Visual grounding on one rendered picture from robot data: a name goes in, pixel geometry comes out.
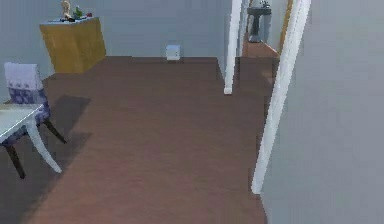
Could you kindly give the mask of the purple patterned chair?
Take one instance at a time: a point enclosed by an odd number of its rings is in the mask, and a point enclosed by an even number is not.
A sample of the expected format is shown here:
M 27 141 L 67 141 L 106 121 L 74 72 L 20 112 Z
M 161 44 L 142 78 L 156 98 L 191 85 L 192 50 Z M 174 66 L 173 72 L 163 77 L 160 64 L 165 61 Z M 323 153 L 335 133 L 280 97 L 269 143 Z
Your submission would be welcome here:
M 39 66 L 37 64 L 5 62 L 4 75 L 6 87 L 8 88 L 10 95 L 9 104 L 42 104 L 43 107 L 35 116 L 37 129 L 41 124 L 44 124 L 62 143 L 66 143 L 64 137 L 57 131 L 50 121 L 51 110 L 44 91 L 42 79 L 40 78 Z M 25 172 L 14 144 L 25 135 L 28 135 L 28 133 L 25 127 L 21 127 L 7 140 L 0 143 L 0 147 L 6 149 L 21 179 L 25 178 Z

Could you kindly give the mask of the yellow wooden cabinet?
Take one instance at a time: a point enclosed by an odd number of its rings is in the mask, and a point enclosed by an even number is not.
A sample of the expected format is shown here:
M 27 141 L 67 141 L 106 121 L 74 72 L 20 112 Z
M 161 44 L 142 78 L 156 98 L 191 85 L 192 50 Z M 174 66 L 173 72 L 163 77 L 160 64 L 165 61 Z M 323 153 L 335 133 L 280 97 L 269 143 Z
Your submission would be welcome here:
M 98 17 L 42 23 L 39 28 L 56 73 L 84 73 L 106 56 Z

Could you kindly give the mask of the black pedestal sink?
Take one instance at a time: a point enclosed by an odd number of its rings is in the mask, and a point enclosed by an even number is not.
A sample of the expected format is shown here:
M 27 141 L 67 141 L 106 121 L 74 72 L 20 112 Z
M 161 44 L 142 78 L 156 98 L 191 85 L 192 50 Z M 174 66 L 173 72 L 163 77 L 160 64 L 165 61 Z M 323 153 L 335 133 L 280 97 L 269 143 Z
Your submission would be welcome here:
M 260 28 L 262 27 L 260 19 L 264 16 L 271 15 L 271 8 L 269 6 L 248 7 L 247 13 L 253 17 L 251 30 L 248 32 L 248 41 L 250 43 L 260 43 L 263 41 L 263 34 L 260 32 Z

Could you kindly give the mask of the white table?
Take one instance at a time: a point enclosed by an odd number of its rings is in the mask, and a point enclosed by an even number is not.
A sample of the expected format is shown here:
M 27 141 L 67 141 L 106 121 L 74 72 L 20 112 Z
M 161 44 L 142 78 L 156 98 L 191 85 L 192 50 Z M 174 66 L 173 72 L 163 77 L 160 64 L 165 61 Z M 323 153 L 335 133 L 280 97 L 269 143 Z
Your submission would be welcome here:
M 42 104 L 1 104 L 0 143 L 7 140 L 21 127 L 25 127 L 37 152 L 55 172 L 61 173 L 62 169 L 45 147 L 37 129 L 35 116 L 42 107 Z

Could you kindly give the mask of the small white box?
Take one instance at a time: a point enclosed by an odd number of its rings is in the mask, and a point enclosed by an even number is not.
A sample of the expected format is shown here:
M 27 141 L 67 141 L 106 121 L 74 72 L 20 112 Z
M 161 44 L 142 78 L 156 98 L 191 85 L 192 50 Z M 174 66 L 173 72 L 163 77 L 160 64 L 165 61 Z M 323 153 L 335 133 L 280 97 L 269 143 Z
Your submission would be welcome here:
M 167 45 L 166 46 L 166 58 L 168 60 L 179 60 L 180 59 L 180 50 L 179 45 Z

